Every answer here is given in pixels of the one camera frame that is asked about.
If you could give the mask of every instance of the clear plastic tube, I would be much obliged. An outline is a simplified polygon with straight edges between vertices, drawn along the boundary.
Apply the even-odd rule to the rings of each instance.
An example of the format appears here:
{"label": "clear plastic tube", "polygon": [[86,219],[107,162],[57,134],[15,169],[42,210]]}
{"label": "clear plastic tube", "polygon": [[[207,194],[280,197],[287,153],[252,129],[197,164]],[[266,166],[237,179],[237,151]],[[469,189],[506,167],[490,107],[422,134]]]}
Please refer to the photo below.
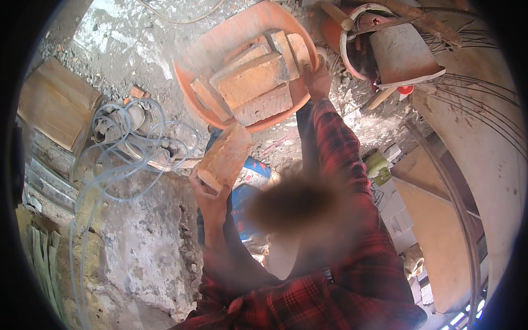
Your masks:
{"label": "clear plastic tube", "polygon": [[[150,103],[156,110],[159,111],[159,115],[160,115],[160,122],[155,124],[149,130],[149,132],[148,132],[146,137],[140,136],[140,135],[138,135],[135,132],[130,130],[130,116],[128,114],[128,108],[130,106],[134,105],[134,104],[139,103],[139,102],[148,102],[148,103]],[[90,321],[89,321],[89,318],[88,318],[88,309],[87,309],[87,306],[86,306],[86,295],[84,294],[84,281],[83,281],[84,255],[85,255],[85,251],[86,251],[86,243],[88,241],[88,232],[89,232],[90,226],[92,224],[93,215],[95,213],[97,205],[99,205],[99,203],[105,197],[113,199],[113,200],[115,200],[117,202],[128,202],[128,201],[132,201],[132,200],[134,200],[136,198],[139,198],[139,197],[143,196],[154,184],[156,184],[156,182],[159,180],[159,178],[161,177],[161,175],[164,172],[173,171],[176,168],[178,168],[189,157],[191,152],[193,152],[196,149],[196,147],[198,146],[198,143],[200,142],[200,137],[198,135],[198,132],[194,128],[192,128],[190,125],[188,125],[188,124],[186,124],[184,122],[177,121],[177,120],[165,121],[165,115],[164,115],[161,107],[159,106],[159,104],[156,103],[153,100],[150,100],[150,99],[139,99],[139,100],[132,101],[129,104],[127,104],[127,106],[125,108],[122,108],[122,107],[120,107],[118,105],[114,105],[114,104],[106,104],[106,105],[101,106],[99,109],[97,109],[97,111],[95,112],[95,114],[93,116],[92,129],[95,129],[95,125],[96,125],[97,119],[102,119],[102,118],[104,118],[105,120],[110,121],[113,125],[115,125],[117,127],[118,124],[115,121],[113,121],[109,117],[101,115],[101,112],[105,108],[108,108],[108,107],[111,107],[111,108],[117,109],[117,110],[124,110],[123,111],[124,112],[124,117],[125,117],[125,123],[124,124],[125,124],[125,127],[126,127],[125,134],[119,140],[111,141],[111,142],[107,142],[107,143],[97,143],[95,145],[92,145],[92,146],[86,148],[81,153],[79,159],[82,159],[83,157],[85,157],[87,155],[87,153],[90,152],[93,149],[97,148],[97,149],[101,150],[101,154],[97,157],[97,159],[96,159],[96,161],[94,162],[94,165],[93,165],[93,171],[92,171],[93,179],[92,180],[87,180],[84,177],[82,177],[81,175],[79,175],[78,169],[75,168],[75,173],[76,173],[77,177],[81,178],[81,180],[85,183],[85,187],[80,192],[80,194],[79,194],[79,196],[77,198],[77,201],[76,201],[76,204],[75,204],[75,209],[74,209],[76,215],[74,216],[74,218],[70,222],[70,234],[69,234],[70,273],[71,273],[71,282],[72,282],[72,287],[73,287],[73,296],[75,298],[75,304],[76,304],[76,308],[77,308],[77,313],[78,313],[79,318],[81,320],[81,326],[82,326],[82,328],[84,330],[89,330],[90,329]],[[186,127],[196,137],[196,141],[195,141],[194,145],[191,148],[188,148],[185,143],[183,143],[182,141],[180,141],[178,139],[165,139],[165,138],[162,139],[163,130],[165,129],[167,124],[169,124],[169,125],[177,124],[177,125],[182,125],[182,126]],[[160,127],[159,133],[155,133],[155,131],[157,130],[158,127]],[[128,137],[128,135],[133,135],[136,138],[139,138],[139,139],[145,141],[145,146],[139,145],[139,144],[137,144],[135,142],[132,142],[132,141],[126,141],[126,138]],[[162,149],[162,150],[158,149],[158,146],[161,145],[162,141],[163,142],[170,142],[170,143],[179,144],[179,145],[181,145],[183,147],[183,149],[185,151],[183,158],[180,159],[177,163],[171,165],[170,167],[169,167],[169,160],[170,160],[169,151],[165,150],[165,149]],[[127,155],[127,154],[125,152],[123,152],[121,149],[119,149],[118,147],[120,145],[122,145],[122,144],[125,144],[125,143],[129,144],[129,145],[136,146],[141,151],[142,157],[140,159],[128,160],[125,156],[123,156],[122,154],[124,154],[124,155]],[[110,159],[110,154],[111,153],[113,155],[116,155],[117,157],[119,157],[121,160],[123,160],[125,162],[125,164],[121,165],[121,166],[116,166],[116,167],[109,168],[109,169],[103,171],[102,173],[97,174],[96,173],[97,164],[102,163],[102,160],[105,159],[105,158]],[[149,166],[148,162],[153,160],[154,158],[156,158],[160,154],[166,154],[166,162],[165,162],[163,168],[162,169],[158,169],[158,168],[153,168],[153,167]],[[146,189],[144,189],[142,192],[140,192],[139,194],[137,194],[135,196],[127,197],[127,198],[113,196],[113,195],[111,195],[111,194],[109,194],[107,192],[107,189],[109,189],[114,183],[119,182],[121,180],[124,180],[124,179],[130,177],[131,175],[133,175],[134,173],[137,173],[141,169],[146,169],[146,170],[158,173],[157,176],[154,178],[154,180],[149,184],[149,186]],[[79,271],[80,271],[80,273],[79,273],[79,284],[80,284],[80,289],[81,289],[81,292],[80,292],[80,296],[81,297],[79,299],[79,295],[77,293],[77,286],[75,284],[75,274],[74,274],[74,267],[73,267],[73,246],[72,246],[73,245],[73,231],[74,231],[74,229],[76,227],[76,224],[77,224],[76,218],[77,218],[77,214],[78,214],[78,210],[79,210],[81,201],[86,197],[86,194],[88,193],[88,191],[91,188],[94,188],[94,187],[97,188],[100,191],[100,194],[99,194],[99,196],[98,196],[98,198],[97,198],[97,200],[96,200],[96,202],[95,202],[95,204],[94,204],[94,206],[92,208],[92,211],[90,212],[90,215],[88,217],[88,223],[86,224],[86,227],[84,229],[84,237],[83,237],[83,240],[82,240],[82,249],[81,249],[80,269],[79,269]]]}

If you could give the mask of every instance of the red plastic cap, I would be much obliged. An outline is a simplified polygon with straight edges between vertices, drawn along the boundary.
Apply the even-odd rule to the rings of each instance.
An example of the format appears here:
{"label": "red plastic cap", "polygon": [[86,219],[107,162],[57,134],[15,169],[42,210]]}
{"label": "red plastic cap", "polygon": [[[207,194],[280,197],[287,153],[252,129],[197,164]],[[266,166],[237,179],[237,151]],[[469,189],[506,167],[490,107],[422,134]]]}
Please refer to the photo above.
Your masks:
{"label": "red plastic cap", "polygon": [[414,86],[401,86],[396,88],[396,90],[402,95],[409,95],[412,93],[412,91],[414,91]]}

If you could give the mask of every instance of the brick fragment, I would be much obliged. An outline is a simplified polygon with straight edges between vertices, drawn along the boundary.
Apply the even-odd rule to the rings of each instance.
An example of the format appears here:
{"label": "brick fragment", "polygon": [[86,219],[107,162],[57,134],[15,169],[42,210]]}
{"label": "brick fragment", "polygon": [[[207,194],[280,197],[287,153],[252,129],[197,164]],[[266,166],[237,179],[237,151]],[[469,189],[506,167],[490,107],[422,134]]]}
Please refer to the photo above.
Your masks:
{"label": "brick fragment", "polygon": [[233,61],[233,59],[235,57],[237,57],[238,55],[240,55],[242,52],[244,52],[246,49],[248,49],[249,47],[251,47],[253,45],[263,45],[266,48],[266,50],[268,51],[268,53],[272,52],[271,47],[269,46],[268,41],[266,40],[266,37],[264,37],[261,34],[259,36],[256,36],[256,37],[250,39],[250,40],[247,40],[244,43],[241,43],[238,47],[236,47],[235,49],[233,49],[232,51],[227,53],[224,56],[224,65],[227,65],[228,63]]}
{"label": "brick fragment", "polygon": [[130,95],[132,95],[135,98],[141,99],[143,98],[143,95],[145,94],[145,91],[138,87],[138,85],[133,85],[130,89]]}
{"label": "brick fragment", "polygon": [[289,80],[284,57],[271,53],[246,62],[211,83],[234,109]]}
{"label": "brick fragment", "polygon": [[249,126],[293,106],[288,84],[283,83],[233,109],[233,116],[244,126]]}
{"label": "brick fragment", "polygon": [[297,33],[290,33],[286,35],[288,43],[290,44],[291,52],[295,59],[295,64],[297,64],[297,69],[299,74],[304,73],[304,66],[309,65],[312,69],[312,61],[310,59],[310,53],[308,52],[308,47],[303,40],[303,37]]}
{"label": "brick fragment", "polygon": [[212,110],[221,120],[225,121],[233,117],[233,114],[222,96],[209,83],[213,75],[213,69],[205,67],[200,75],[191,81],[191,87],[202,106],[207,110]]}
{"label": "brick fragment", "polygon": [[291,53],[290,45],[286,35],[284,34],[284,31],[280,29],[270,29],[264,31],[263,35],[266,37],[271,50],[274,52],[279,52],[284,56],[284,60],[286,61],[286,65],[290,71],[290,80],[299,78],[297,64],[295,64],[295,59]]}
{"label": "brick fragment", "polygon": [[198,165],[198,177],[216,191],[233,187],[248,158],[253,140],[244,126],[230,124],[220,134]]}

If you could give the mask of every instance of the orange plastic basin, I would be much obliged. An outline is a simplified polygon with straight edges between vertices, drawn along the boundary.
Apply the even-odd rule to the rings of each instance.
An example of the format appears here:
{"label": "orange plastic basin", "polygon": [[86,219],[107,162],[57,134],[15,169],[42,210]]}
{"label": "orange plastic basin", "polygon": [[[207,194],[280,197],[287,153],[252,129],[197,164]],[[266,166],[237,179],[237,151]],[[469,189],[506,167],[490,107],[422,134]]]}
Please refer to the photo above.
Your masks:
{"label": "orange plastic basin", "polygon": [[[176,56],[177,58],[173,59],[174,71],[183,96],[188,101],[190,108],[196,111],[209,124],[225,129],[235,119],[231,118],[222,121],[213,111],[203,108],[194,95],[194,90],[190,85],[191,80],[205,66],[218,71],[223,67],[223,58],[227,52],[233,50],[241,43],[262,34],[263,31],[272,28],[301,35],[308,47],[313,67],[316,68],[319,65],[315,45],[308,32],[284,8],[268,1],[263,1],[250,7],[215,26],[202,35],[195,43],[185,48]],[[304,75],[290,81],[289,88],[294,106],[289,110],[247,126],[246,128],[250,133],[263,130],[283,121],[299,110],[310,99],[310,94],[308,94],[304,86]]]}

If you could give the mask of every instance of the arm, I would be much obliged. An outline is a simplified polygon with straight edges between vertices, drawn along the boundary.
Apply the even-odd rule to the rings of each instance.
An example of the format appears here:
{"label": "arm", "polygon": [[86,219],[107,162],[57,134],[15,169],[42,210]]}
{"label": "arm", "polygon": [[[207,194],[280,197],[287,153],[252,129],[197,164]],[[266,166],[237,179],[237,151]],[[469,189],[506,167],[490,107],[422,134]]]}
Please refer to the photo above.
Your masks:
{"label": "arm", "polygon": [[312,119],[322,171],[342,175],[352,191],[350,210],[335,224],[335,242],[327,253],[334,283],[362,296],[414,303],[403,260],[372,204],[360,142],[327,97],[329,74],[323,66],[305,82],[316,96]]}
{"label": "arm", "polygon": [[197,173],[198,165],[194,166],[189,175],[189,182],[204,220],[204,266],[202,283],[199,286],[202,299],[197,302],[196,310],[189,314],[188,319],[223,310],[230,303],[226,283],[229,258],[222,226],[227,214],[227,199],[231,188],[224,186],[217,194],[208,186],[202,185]]}

